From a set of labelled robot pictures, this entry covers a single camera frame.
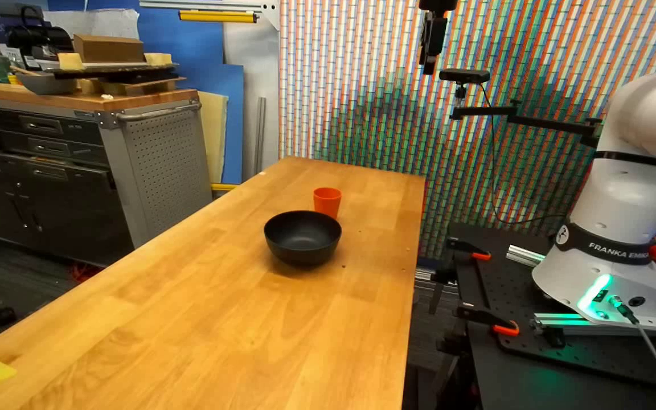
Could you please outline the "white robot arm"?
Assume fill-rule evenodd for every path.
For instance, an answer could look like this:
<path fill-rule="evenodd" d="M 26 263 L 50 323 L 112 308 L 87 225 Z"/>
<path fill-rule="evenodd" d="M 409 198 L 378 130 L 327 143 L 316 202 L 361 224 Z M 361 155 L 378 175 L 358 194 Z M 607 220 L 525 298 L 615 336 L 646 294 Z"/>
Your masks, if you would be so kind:
<path fill-rule="evenodd" d="M 575 202 L 531 270 L 589 323 L 656 331 L 656 72 L 615 91 Z"/>

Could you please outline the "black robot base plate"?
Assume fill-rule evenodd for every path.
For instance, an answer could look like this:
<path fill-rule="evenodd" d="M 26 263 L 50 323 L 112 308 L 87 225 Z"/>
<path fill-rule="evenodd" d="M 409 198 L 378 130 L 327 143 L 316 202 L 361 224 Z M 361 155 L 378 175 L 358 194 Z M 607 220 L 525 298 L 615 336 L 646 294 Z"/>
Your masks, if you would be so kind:
<path fill-rule="evenodd" d="M 448 234 L 490 252 L 477 262 L 450 250 L 460 301 L 516 323 L 493 332 L 466 319 L 474 381 L 483 410 L 656 410 L 656 359 L 639 332 L 589 326 L 546 298 L 531 268 L 508 259 L 511 246 L 544 252 L 544 236 L 452 225 Z"/>

